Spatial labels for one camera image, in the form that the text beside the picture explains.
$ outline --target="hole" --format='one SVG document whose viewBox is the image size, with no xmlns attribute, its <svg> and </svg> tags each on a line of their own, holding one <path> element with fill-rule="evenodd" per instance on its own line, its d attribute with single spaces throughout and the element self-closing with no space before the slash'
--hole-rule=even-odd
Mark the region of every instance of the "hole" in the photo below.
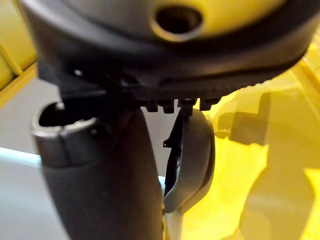
<svg viewBox="0 0 320 240">
<path fill-rule="evenodd" d="M 172 34 L 188 34 L 203 22 L 201 13 L 191 7 L 168 6 L 160 9 L 155 17 L 159 26 Z"/>
</svg>

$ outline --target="black plastic part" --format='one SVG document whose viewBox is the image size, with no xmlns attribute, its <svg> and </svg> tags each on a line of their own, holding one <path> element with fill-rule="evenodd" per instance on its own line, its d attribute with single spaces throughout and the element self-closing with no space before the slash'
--hole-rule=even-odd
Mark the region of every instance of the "black plastic part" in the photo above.
<svg viewBox="0 0 320 240">
<path fill-rule="evenodd" d="M 216 105 L 221 97 L 212 99 L 200 99 L 200 111 L 210 111 L 212 105 Z"/>
<path fill-rule="evenodd" d="M 71 124 L 55 108 L 33 120 L 32 132 L 70 238 L 162 240 L 163 196 L 142 112 Z"/>
<path fill-rule="evenodd" d="M 211 123 L 197 109 L 183 117 L 180 111 L 170 137 L 163 146 L 171 148 L 165 175 L 164 210 L 182 213 L 208 192 L 213 178 L 215 145 Z"/>
<path fill-rule="evenodd" d="M 83 80 L 104 86 L 108 93 L 119 93 L 114 95 L 116 102 L 123 93 L 139 101 L 221 98 L 272 79 L 305 54 L 320 11 L 318 0 L 290 0 L 239 31 L 168 43 L 109 29 L 63 0 L 21 3 L 39 59 L 56 75 L 63 72 L 78 79 L 74 72 L 81 70 Z M 60 76 L 45 80 L 64 89 L 70 79 Z M 129 76 L 129 84 L 121 76 Z"/>
</svg>

